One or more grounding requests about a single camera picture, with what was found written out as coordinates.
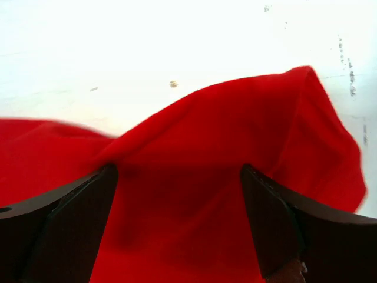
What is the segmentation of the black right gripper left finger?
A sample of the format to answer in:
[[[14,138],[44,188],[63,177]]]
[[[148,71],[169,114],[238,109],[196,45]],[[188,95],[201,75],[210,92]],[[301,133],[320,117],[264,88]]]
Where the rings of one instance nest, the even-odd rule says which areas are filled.
[[[1,282],[89,282],[118,181],[111,164],[1,208]]]

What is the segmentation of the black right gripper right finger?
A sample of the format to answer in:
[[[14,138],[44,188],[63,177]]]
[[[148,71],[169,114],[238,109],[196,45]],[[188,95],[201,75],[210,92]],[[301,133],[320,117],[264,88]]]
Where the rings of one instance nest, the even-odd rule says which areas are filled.
[[[376,219],[321,204],[249,165],[240,178],[266,282],[376,281]]]

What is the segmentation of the red t-shirt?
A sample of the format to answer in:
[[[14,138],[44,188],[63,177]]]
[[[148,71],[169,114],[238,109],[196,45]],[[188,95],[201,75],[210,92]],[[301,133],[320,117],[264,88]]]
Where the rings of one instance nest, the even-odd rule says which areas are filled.
[[[244,164],[347,212],[366,193],[359,147],[308,66],[201,89],[118,138],[1,120],[1,205],[108,163],[119,180],[92,282],[260,282]]]

